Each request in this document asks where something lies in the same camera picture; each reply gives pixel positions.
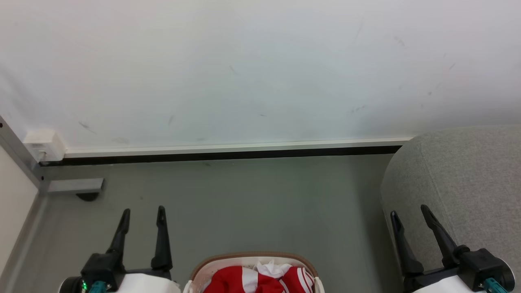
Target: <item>clothes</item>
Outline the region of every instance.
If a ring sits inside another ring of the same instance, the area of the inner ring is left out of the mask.
[[[313,293],[315,280],[305,268],[257,264],[257,270],[229,266],[218,270],[203,293]]]

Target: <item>white electrical box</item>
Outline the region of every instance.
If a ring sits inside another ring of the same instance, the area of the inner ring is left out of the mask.
[[[54,130],[29,131],[23,144],[37,162],[61,161],[65,156],[65,146]]]

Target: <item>floor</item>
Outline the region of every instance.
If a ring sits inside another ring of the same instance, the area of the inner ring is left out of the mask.
[[[216,254],[275,250],[309,259],[327,292],[401,292],[380,206],[392,155],[49,167],[46,179],[106,178],[94,202],[48,196],[15,292],[55,293],[104,252],[131,209],[124,264],[150,265],[157,207],[166,208],[173,279]]]

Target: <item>basket rim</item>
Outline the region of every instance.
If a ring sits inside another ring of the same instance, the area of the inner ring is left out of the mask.
[[[298,254],[278,252],[278,251],[244,251],[244,252],[219,254],[219,255],[215,255],[213,257],[205,259],[204,261],[202,261],[201,263],[199,263],[199,265],[197,265],[195,267],[195,269],[192,272],[192,275],[190,276],[190,280],[194,280],[195,276],[199,273],[199,271],[205,265],[209,264],[210,262],[225,260],[225,259],[247,258],[247,257],[273,257],[273,258],[286,258],[286,259],[298,260],[307,267],[307,269],[309,270],[309,273],[311,273],[313,278],[318,277],[318,273],[315,270],[315,267],[311,264],[311,262]]]

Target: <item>gray fabric sofa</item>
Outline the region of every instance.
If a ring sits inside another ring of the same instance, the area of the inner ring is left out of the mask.
[[[455,128],[415,137],[389,163],[381,199],[389,231],[389,214],[396,210],[425,270],[442,264],[421,204],[430,207],[457,245],[486,248],[521,276],[521,126]],[[521,292],[521,284],[514,292]]]

